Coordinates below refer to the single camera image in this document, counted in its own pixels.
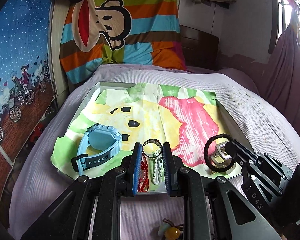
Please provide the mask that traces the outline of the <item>pink window curtain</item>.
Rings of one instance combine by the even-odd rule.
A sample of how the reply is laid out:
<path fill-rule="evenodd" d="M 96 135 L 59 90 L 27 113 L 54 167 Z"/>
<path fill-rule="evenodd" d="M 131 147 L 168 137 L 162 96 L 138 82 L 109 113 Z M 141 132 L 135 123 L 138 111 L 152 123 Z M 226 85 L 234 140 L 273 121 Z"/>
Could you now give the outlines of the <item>pink window curtain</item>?
<path fill-rule="evenodd" d="M 300 8 L 294 0 L 287 1 L 292 7 L 290 23 L 264 68 L 260 92 L 300 136 Z"/>

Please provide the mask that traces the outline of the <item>brown hair tie amber bead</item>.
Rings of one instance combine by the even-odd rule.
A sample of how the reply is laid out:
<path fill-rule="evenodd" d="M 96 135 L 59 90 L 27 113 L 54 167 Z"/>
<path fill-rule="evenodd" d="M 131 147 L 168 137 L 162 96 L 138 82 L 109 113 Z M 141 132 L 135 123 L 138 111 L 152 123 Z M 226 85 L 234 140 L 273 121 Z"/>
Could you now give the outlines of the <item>brown hair tie amber bead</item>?
<path fill-rule="evenodd" d="M 174 224 L 171 220 L 164 218 L 157 235 L 161 239 L 178 240 L 183 239 L 184 224 Z"/>

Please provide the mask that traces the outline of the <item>grey cardboard tray box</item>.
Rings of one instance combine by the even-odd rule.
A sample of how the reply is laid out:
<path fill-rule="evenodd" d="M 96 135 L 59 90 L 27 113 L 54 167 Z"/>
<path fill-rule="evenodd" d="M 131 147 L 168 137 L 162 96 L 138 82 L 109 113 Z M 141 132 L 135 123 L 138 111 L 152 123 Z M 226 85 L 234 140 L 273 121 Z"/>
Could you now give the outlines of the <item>grey cardboard tray box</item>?
<path fill-rule="evenodd" d="M 128 88 L 133 87 L 133 86 L 134 86 L 133 84 L 128 84 L 128 83 L 112 83 L 112 82 L 105 83 L 105 82 L 100 82 L 100 83 L 94 85 L 91 90 L 89 90 L 89 92 L 85 96 L 85 98 L 91 97 L 93 95 L 93 93 L 98 89 L 101 89 L 101 90 L 105 90 L 105 89 L 120 89 L 120 90 L 123 90 L 123 89 L 128 89 Z M 80 104 L 79 107 L 81 107 L 83 105 L 83 102 L 84 102 L 85 98 L 83 99 L 83 101 L 82 101 L 82 103 Z M 222 118 L 223 118 L 223 120 L 224 120 L 224 122 L 225 122 L 225 124 L 228 128 L 228 131 L 225 132 L 225 133 L 217 134 L 217 135 L 214 135 L 214 136 L 210 137 L 204 145 L 203 156 L 208 155 L 210 157 L 213 154 L 213 152 L 215 151 L 216 144 L 218 144 L 220 142 L 227 141 L 227 139 L 225 138 L 226 134 L 228 134 L 230 137 L 232 137 L 234 139 L 239 140 L 246 147 L 249 147 L 250 144 L 249 144 L 246 136 L 244 135 L 244 133 L 239 128 L 238 124 L 236 124 L 236 122 L 234 121 L 232 116 L 223 107 L 223 105 L 221 104 L 221 102 L 218 99 L 217 99 L 217 106 L 218 106 L 219 111 L 221 113 L 221 116 L 222 116 Z M 74 117 L 78 116 L 78 110 L 76 111 Z M 164 143 L 165 142 L 162 143 L 158 139 L 155 139 L 155 138 L 148 139 L 144 143 L 140 143 L 141 146 L 142 146 L 142 159 L 141 159 L 141 174 L 140 174 L 140 180 L 139 180 L 138 193 L 151 194 L 151 193 L 164 193 L 166 191 L 163 166 L 162 166 L 162 168 L 163 168 L 162 169 L 162 182 L 158 186 L 155 186 L 152 183 L 152 158 L 153 158 L 153 152 L 157 148 L 159 148 L 161 150 L 161 155 L 162 155 L 162 147 L 163 147 Z M 94 176 L 91 176 L 91 175 L 87 174 L 88 170 L 85 170 L 83 172 L 83 175 L 88 176 L 90 178 L 95 178 Z"/>

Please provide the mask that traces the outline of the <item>blue bicycle print wardrobe cover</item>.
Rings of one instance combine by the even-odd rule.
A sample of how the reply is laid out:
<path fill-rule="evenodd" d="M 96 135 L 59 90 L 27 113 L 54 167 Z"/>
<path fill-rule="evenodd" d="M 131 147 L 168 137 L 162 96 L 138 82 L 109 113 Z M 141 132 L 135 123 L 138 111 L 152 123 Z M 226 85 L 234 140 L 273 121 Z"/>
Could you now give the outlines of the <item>blue bicycle print wardrobe cover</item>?
<path fill-rule="evenodd" d="M 8 0 L 0 11 L 0 201 L 17 155 L 54 97 L 50 3 Z"/>

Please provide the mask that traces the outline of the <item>dark wooden headboard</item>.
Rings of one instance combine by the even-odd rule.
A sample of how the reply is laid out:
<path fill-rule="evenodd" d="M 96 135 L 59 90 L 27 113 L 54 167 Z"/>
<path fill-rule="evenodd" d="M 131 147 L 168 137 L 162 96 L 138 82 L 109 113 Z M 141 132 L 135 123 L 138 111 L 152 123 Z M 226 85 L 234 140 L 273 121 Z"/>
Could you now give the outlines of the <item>dark wooden headboard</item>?
<path fill-rule="evenodd" d="M 219 47 L 217 36 L 180 25 L 180 40 L 187 67 L 217 69 Z"/>

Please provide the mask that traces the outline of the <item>striped monkey cartoon blanket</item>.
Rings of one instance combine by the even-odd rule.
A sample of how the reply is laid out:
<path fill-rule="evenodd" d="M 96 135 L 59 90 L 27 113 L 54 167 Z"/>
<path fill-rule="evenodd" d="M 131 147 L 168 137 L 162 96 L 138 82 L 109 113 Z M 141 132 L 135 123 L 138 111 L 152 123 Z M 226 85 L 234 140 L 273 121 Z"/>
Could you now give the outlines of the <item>striped monkey cartoon blanket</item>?
<path fill-rule="evenodd" d="M 80 0 L 61 38 L 60 62 L 73 85 L 102 64 L 185 69 L 177 0 Z"/>

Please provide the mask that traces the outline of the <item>silver square buckle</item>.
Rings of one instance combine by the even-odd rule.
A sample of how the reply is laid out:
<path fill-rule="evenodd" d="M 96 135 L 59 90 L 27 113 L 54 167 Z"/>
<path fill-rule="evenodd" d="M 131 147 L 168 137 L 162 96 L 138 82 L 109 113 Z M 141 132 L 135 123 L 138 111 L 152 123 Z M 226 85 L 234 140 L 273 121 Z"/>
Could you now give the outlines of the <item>silver square buckle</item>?
<path fill-rule="evenodd" d="M 226 168 L 230 165 L 232 157 L 227 154 L 225 145 L 228 141 L 220 142 L 216 144 L 215 151 L 210 156 L 211 163 L 216 168 Z"/>

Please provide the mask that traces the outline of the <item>colourful painted paper sheet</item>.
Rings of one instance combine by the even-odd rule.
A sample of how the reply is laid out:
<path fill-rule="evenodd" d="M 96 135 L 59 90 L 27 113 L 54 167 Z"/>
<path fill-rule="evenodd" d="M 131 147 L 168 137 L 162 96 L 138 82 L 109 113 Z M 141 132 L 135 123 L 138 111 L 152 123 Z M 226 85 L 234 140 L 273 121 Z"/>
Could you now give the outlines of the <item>colourful painted paper sheet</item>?
<path fill-rule="evenodd" d="M 98 89 L 85 98 L 65 135 L 57 138 L 50 158 L 71 178 L 78 176 L 71 159 L 77 154 L 84 132 L 93 124 L 113 126 L 123 136 L 121 151 L 113 160 L 87 171 L 94 177 L 117 165 L 136 142 L 155 138 L 168 142 L 185 166 L 213 178 L 215 172 L 205 165 L 204 145 L 210 137 L 228 131 L 214 92 L 151 83 L 123 90 Z"/>

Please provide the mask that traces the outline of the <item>pink ribbed bed cover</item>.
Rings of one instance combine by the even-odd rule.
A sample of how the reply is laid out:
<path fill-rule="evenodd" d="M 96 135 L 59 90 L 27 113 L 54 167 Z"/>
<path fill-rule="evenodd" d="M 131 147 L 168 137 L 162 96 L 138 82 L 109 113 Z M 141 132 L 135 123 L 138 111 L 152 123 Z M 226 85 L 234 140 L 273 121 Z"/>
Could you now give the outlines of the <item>pink ribbed bed cover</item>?
<path fill-rule="evenodd" d="M 26 159 L 14 185 L 10 204 L 8 231 L 15 239 L 20 239 L 69 186 L 70 179 L 57 172 L 50 156 L 56 139 L 65 134 L 80 103 L 100 81 L 158 83 L 214 91 L 256 152 L 271 154 L 290 168 L 295 168 L 300 161 L 300 137 L 295 129 L 275 107 L 261 98 L 252 79 L 239 70 L 190 74 L 157 66 L 102 65 L 68 96 Z"/>

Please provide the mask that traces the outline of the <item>blue kids smart watch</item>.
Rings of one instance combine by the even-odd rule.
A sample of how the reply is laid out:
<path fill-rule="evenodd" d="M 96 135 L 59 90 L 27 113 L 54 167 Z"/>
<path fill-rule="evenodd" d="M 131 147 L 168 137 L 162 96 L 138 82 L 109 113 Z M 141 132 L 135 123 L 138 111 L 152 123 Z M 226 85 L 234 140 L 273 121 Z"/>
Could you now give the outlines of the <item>blue kids smart watch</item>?
<path fill-rule="evenodd" d="M 98 167 L 121 151 L 122 134 L 113 126 L 94 124 L 83 134 L 77 155 L 71 165 L 80 176 L 85 170 Z"/>

